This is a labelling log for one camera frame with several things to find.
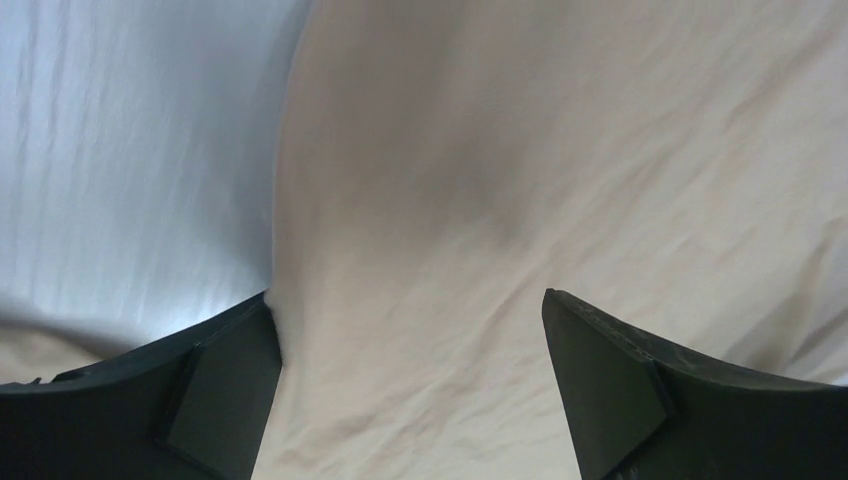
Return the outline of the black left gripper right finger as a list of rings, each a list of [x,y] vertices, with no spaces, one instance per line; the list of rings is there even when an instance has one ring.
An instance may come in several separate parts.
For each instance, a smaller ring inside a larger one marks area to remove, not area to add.
[[[843,479],[847,391],[724,362],[548,290],[542,319],[585,479]]]

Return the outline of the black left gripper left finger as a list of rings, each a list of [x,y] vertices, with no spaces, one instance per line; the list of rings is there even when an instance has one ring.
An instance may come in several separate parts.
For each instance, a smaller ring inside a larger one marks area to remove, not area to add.
[[[5,479],[248,479],[282,358],[254,296],[44,383],[1,388]]]

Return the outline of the beige t shirt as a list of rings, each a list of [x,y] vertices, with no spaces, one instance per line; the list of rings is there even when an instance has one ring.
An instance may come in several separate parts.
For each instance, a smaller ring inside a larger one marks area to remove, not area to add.
[[[550,290],[847,389],[843,1],[5,1],[1,381],[244,301],[253,479],[577,479]]]

